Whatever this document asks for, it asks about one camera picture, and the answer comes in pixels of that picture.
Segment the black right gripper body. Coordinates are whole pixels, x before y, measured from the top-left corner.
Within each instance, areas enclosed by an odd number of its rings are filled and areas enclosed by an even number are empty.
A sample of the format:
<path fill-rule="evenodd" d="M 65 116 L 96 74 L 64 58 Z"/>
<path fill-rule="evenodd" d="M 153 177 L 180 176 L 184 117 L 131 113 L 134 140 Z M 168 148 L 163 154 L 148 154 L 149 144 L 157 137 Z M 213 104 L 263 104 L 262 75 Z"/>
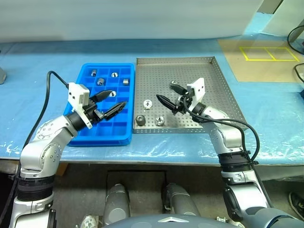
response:
<path fill-rule="evenodd" d="M 181 113 L 181 114 L 186 114 L 186 113 L 190 113 L 190 106 L 192 104 L 193 101 L 193 96 L 195 95 L 194 91 L 181 91 L 181 92 L 177 92 L 177 94 L 180 95 L 180 97 L 176 100 L 175 103 L 175 111 L 174 113 Z"/>

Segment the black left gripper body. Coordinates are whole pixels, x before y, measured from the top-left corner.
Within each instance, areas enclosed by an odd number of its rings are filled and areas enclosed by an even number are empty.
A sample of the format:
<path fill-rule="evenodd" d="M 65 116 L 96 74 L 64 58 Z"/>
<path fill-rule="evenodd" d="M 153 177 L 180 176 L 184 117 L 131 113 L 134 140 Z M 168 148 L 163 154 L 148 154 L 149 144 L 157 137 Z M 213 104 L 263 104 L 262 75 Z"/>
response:
<path fill-rule="evenodd" d="M 97 104 L 91 99 L 89 99 L 88 105 L 83 106 L 83 110 L 91 124 L 96 124 L 104 119 L 104 114 L 97 109 Z"/>

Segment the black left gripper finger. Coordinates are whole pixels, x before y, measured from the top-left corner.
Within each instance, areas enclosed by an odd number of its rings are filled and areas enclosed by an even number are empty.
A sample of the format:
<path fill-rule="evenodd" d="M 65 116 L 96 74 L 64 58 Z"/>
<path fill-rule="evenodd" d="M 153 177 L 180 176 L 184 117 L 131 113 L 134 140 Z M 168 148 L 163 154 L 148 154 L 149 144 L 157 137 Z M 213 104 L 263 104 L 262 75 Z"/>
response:
<path fill-rule="evenodd" d="M 105 100 L 111 94 L 111 92 L 112 92 L 111 90 L 101 91 L 95 94 L 94 96 L 90 97 L 90 100 L 94 103 L 99 103 Z"/>
<path fill-rule="evenodd" d="M 103 119 L 110 120 L 111 118 L 119 114 L 124 109 L 125 106 L 126 106 L 125 101 L 115 104 L 113 107 L 111 107 L 109 110 L 103 113 Z"/>

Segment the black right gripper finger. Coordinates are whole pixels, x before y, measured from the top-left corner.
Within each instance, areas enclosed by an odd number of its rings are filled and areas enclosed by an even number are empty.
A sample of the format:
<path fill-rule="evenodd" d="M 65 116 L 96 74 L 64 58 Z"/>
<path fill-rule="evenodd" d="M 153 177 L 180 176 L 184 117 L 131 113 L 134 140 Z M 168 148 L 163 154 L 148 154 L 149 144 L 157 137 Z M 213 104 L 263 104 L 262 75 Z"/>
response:
<path fill-rule="evenodd" d="M 179 95 L 184 95 L 187 92 L 187 89 L 178 85 L 178 84 L 170 84 L 170 89 L 176 92 Z"/>
<path fill-rule="evenodd" d="M 166 108 L 168 108 L 173 114 L 176 114 L 178 112 L 177 106 L 175 103 L 173 103 L 170 99 L 168 99 L 167 97 L 163 96 L 163 95 L 156 95 L 158 101 L 165 106 Z"/>

